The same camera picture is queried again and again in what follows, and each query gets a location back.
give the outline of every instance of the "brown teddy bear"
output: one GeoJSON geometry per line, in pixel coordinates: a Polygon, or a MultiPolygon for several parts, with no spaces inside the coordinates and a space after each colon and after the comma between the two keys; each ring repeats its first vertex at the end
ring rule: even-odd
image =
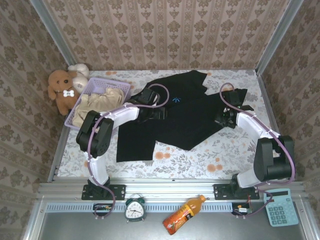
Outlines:
{"type": "Polygon", "coordinates": [[[48,79],[49,98],[56,101],[59,112],[63,116],[67,115],[69,109],[75,106],[80,96],[73,87],[73,78],[76,76],[76,71],[55,70],[48,79]]]}

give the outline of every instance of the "patterned wallpaper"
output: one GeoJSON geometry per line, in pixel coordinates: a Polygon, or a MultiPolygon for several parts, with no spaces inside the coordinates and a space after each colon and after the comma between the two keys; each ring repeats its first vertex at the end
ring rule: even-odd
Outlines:
{"type": "Polygon", "coordinates": [[[63,120],[47,80],[66,64],[34,8],[0,0],[0,239],[20,239],[63,120]]]}
{"type": "Polygon", "coordinates": [[[280,132],[320,223],[320,1],[305,0],[262,74],[280,132]]]}
{"type": "Polygon", "coordinates": [[[289,0],[44,0],[92,70],[254,69],[289,0]]]}

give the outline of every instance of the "clock face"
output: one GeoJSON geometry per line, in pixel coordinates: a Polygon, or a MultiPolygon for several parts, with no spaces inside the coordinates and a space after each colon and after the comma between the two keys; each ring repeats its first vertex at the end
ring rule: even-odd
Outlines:
{"type": "Polygon", "coordinates": [[[132,201],[128,204],[125,210],[125,217],[127,219],[142,218],[145,214],[145,210],[142,205],[137,201],[132,201]]]}

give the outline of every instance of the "bone-shaped collar tag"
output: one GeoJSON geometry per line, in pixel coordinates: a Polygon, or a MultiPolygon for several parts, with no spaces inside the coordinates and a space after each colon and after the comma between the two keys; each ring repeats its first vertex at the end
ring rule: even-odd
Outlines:
{"type": "Polygon", "coordinates": [[[64,97],[74,97],[75,96],[75,91],[74,90],[63,90],[63,96],[64,97]]]}

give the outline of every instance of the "alarm clock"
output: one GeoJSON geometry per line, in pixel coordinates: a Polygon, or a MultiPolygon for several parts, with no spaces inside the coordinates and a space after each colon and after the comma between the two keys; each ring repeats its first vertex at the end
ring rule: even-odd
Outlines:
{"type": "Polygon", "coordinates": [[[146,210],[144,207],[145,200],[143,197],[139,198],[129,198],[126,202],[126,208],[124,212],[124,216],[126,218],[126,222],[139,222],[144,221],[146,218],[146,210]]]}

